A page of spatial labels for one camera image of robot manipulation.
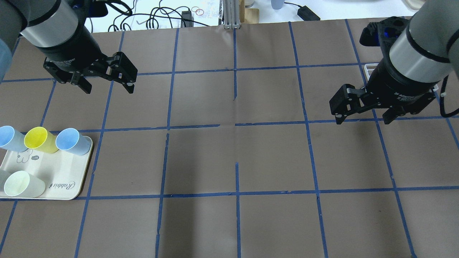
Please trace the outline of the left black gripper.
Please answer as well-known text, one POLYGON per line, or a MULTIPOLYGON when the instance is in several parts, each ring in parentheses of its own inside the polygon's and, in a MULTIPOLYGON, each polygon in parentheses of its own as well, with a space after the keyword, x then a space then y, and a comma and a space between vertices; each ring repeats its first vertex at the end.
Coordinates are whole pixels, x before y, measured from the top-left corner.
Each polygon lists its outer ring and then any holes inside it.
POLYGON ((138 69, 124 52, 107 57, 85 26, 77 26, 64 43, 43 49, 43 68, 59 83, 71 83, 90 94, 92 84, 85 76, 98 76, 120 83, 132 94, 138 69))

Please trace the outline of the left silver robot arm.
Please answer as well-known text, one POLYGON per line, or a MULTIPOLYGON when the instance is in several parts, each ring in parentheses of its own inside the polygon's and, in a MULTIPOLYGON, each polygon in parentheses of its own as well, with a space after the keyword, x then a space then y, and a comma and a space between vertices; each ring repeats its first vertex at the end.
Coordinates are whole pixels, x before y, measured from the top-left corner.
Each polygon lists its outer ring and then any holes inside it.
POLYGON ((45 55, 43 67, 58 83, 70 83, 89 94, 87 76, 97 76, 123 85, 133 93, 138 69, 121 51, 104 54, 90 31, 87 18, 108 13, 107 6, 131 8, 121 0, 2 0, 1 79, 10 70, 13 50, 23 36, 45 55))

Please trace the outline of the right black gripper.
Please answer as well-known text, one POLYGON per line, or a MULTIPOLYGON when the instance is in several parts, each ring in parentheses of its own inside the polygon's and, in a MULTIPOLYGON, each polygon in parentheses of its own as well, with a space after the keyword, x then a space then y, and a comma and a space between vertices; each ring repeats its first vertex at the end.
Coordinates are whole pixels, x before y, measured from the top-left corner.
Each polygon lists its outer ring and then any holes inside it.
POLYGON ((366 112, 366 106, 387 110, 382 114, 385 125, 390 124, 407 113, 412 115, 423 111, 434 98, 431 91, 436 85, 411 80, 386 59, 382 59, 372 72, 365 89, 356 89, 351 84, 344 84, 329 101, 331 114, 337 125, 348 116, 366 112))

